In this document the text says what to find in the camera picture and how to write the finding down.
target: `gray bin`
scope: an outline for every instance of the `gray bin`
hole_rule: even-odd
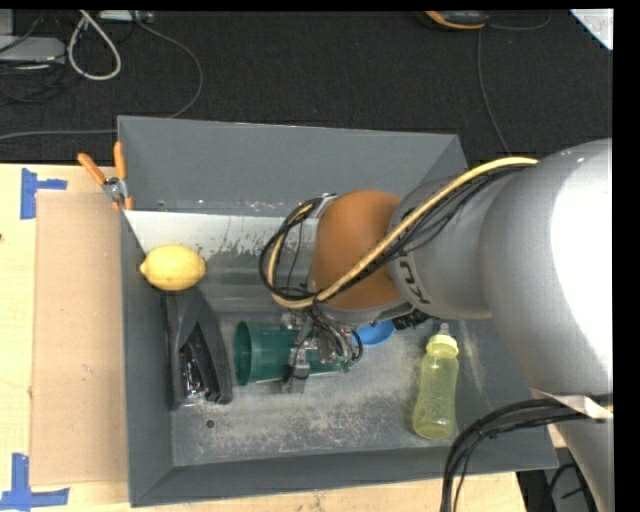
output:
[[[325,192],[376,189],[405,196],[427,174],[458,175],[466,167],[458,138],[125,116],[119,140],[136,208],[121,215],[131,504],[440,478],[453,438],[427,441],[411,430],[431,321],[368,347],[348,373],[312,376],[303,394],[252,383],[234,385],[227,405],[194,400],[173,408],[160,295],[137,268],[149,244],[188,240],[207,248],[208,274],[198,286],[231,363],[240,320],[277,322],[284,312],[258,276],[265,226],[277,225],[298,201]],[[178,229],[185,216],[188,228]],[[211,242],[218,221],[231,217],[242,219],[248,234],[262,233],[251,239],[253,250],[238,251],[237,240]],[[310,230],[307,256],[312,236]],[[492,321],[450,324],[461,348],[458,431],[531,397]],[[537,428],[480,444],[469,472],[555,466],[548,432]]]

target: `blue object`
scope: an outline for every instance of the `blue object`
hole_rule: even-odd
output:
[[[11,490],[3,491],[0,510],[30,512],[31,507],[66,505],[69,489],[52,492],[31,492],[29,487],[29,457],[14,453],[11,457]]]
[[[27,168],[22,169],[22,194],[20,198],[20,218],[33,219],[36,216],[36,192],[40,189],[66,190],[65,180],[48,179],[38,181],[38,175]]]
[[[360,336],[362,344],[371,347],[373,345],[380,345],[391,338],[393,333],[396,332],[396,328],[393,325],[393,321],[384,320],[382,322],[360,327],[356,332],[358,333],[358,336]]]

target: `bottle cap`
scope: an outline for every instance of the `bottle cap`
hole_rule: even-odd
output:
[[[426,350],[430,351],[429,347],[433,350],[435,345],[445,345],[446,347],[453,349],[454,355],[458,355],[458,342],[449,334],[448,324],[442,324],[440,326],[440,331],[429,338]]]

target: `blue tape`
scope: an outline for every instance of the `blue tape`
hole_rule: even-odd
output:
[[[3,491],[0,510],[30,512],[32,507],[55,507],[66,505],[69,489],[52,492],[31,492],[29,487],[29,457],[14,453],[11,457],[11,490]]]
[[[38,175],[27,168],[22,169],[22,194],[20,197],[20,218],[33,219],[36,216],[36,192],[40,189],[66,190],[65,180],[48,179],[38,181]]]

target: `green cup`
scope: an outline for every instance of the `green cup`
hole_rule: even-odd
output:
[[[289,354],[298,330],[279,324],[241,321],[233,338],[233,361],[238,384],[281,379],[287,370]],[[336,371],[340,365],[323,365],[317,350],[307,351],[311,373]]]

